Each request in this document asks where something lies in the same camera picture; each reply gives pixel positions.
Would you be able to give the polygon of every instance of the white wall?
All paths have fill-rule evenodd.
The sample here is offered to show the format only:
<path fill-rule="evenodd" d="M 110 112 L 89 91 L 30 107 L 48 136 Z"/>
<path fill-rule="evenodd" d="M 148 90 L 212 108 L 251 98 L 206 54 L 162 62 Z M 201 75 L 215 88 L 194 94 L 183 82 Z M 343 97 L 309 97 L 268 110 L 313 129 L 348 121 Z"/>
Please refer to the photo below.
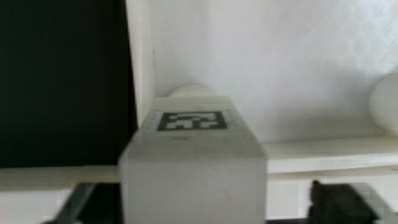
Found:
<path fill-rule="evenodd" d="M 155 100 L 155 61 L 148 0 L 126 0 L 139 125 Z"/>
<path fill-rule="evenodd" d="M 398 65 L 398 1 L 148 1 L 156 95 L 208 85 L 261 141 L 382 134 L 368 96 Z"/>

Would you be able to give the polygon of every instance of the white ledge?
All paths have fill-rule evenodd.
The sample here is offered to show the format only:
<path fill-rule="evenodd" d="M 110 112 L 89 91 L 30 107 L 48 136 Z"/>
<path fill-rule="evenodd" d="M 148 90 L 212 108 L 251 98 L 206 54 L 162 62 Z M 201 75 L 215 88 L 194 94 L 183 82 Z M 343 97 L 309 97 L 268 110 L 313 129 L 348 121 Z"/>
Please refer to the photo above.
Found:
<path fill-rule="evenodd" d="M 398 164 L 398 137 L 263 144 L 268 173 L 311 172 Z"/>

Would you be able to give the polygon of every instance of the white cylinder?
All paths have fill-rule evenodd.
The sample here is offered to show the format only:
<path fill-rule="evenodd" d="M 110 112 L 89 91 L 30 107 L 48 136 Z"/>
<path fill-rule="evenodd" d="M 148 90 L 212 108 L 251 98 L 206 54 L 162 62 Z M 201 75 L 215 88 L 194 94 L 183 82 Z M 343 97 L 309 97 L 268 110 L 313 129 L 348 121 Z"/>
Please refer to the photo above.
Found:
<path fill-rule="evenodd" d="M 215 96 L 215 91 L 203 85 L 185 85 L 178 87 L 169 97 Z"/>
<path fill-rule="evenodd" d="M 370 97 L 370 113 L 377 125 L 398 135 L 398 74 L 377 84 Z"/>

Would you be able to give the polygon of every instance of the white surface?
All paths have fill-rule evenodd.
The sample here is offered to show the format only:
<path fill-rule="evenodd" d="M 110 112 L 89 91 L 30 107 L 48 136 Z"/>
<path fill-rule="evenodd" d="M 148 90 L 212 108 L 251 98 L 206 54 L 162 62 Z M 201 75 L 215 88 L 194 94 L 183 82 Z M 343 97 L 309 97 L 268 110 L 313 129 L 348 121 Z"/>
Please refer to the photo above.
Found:
<path fill-rule="evenodd" d="M 185 85 L 172 90 L 169 97 L 196 97 L 215 95 L 215 91 L 206 86 Z"/>
<path fill-rule="evenodd" d="M 379 222 L 375 224 L 396 224 L 398 223 L 398 215 L 391 210 L 391 207 L 375 192 L 373 188 L 368 184 L 352 184 L 352 187 L 364 199 L 366 204 L 370 205 L 371 210 L 379 216 Z"/>
<path fill-rule="evenodd" d="M 137 120 L 142 124 L 155 100 L 155 61 L 148 0 L 126 0 Z"/>
<path fill-rule="evenodd" d="M 371 98 L 370 111 L 377 124 L 398 135 L 398 74 L 377 84 Z"/>
<path fill-rule="evenodd" d="M 268 175 L 267 219 L 304 218 L 309 208 L 309 187 L 322 183 L 366 183 L 393 211 L 398 212 L 398 167 L 302 172 Z"/>
<path fill-rule="evenodd" d="M 398 66 L 396 0 L 148 0 L 156 95 L 228 95 L 260 141 L 382 135 L 368 97 Z"/>
<path fill-rule="evenodd" d="M 0 169 L 0 224 L 50 221 L 77 184 L 117 181 L 116 167 Z"/>
<path fill-rule="evenodd" d="M 224 111 L 228 129 L 156 131 L 158 113 Z M 121 159 L 128 224 L 263 224 L 265 153 L 226 97 L 156 99 Z"/>
<path fill-rule="evenodd" d="M 343 170 L 398 164 L 398 137 L 263 144 L 268 173 Z"/>

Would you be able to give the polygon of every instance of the black screen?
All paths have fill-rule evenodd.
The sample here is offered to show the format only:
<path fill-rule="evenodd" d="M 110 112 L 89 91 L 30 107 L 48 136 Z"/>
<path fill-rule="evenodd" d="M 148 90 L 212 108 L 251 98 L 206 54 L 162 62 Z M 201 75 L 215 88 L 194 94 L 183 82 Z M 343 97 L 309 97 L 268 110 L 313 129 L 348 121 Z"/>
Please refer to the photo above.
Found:
<path fill-rule="evenodd" d="M 0 167 L 116 163 L 130 62 L 123 0 L 0 1 Z"/>

